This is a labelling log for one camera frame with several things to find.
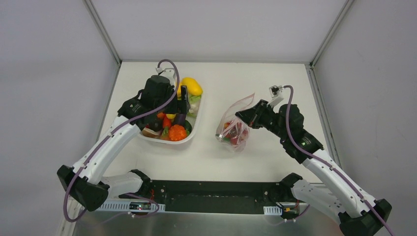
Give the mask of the clear pink-dotted zip bag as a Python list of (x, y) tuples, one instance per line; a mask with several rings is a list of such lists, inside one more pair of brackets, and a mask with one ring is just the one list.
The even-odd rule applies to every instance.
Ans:
[(223, 114), (215, 137), (231, 152), (242, 152), (249, 138), (250, 128), (235, 113), (245, 110), (253, 103), (255, 93), (233, 103)]

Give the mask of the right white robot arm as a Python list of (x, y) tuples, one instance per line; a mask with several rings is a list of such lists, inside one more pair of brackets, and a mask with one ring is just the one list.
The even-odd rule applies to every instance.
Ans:
[(291, 173), (279, 183), (281, 199), (290, 202), (296, 198), (316, 208), (333, 219), (345, 236), (373, 236), (382, 227), (392, 233), (387, 225), (391, 204), (375, 199), (347, 176), (323, 145), (304, 129), (304, 116), (296, 104), (284, 104), (275, 112), (268, 102), (260, 100), (254, 107), (235, 114), (250, 128), (265, 128), (279, 137), (285, 152), (327, 188), (318, 189)]

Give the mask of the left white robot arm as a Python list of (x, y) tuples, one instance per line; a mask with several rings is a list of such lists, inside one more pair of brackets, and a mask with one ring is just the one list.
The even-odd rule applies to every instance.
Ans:
[(150, 178), (133, 169), (124, 175), (105, 177), (104, 173), (121, 150), (144, 129), (156, 122), (160, 113), (179, 114), (189, 108), (188, 88), (177, 86), (161, 74), (147, 79), (137, 95), (123, 102), (111, 127), (79, 161), (62, 165), (58, 178), (67, 197), (85, 211), (99, 209), (108, 199), (133, 194), (144, 199), (150, 192)]

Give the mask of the red cherry bunch green stem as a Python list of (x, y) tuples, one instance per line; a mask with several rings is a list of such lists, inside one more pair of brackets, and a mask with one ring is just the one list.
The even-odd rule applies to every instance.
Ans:
[(239, 119), (226, 122), (218, 135), (220, 142), (230, 144), (233, 147), (242, 146), (249, 137), (249, 128)]

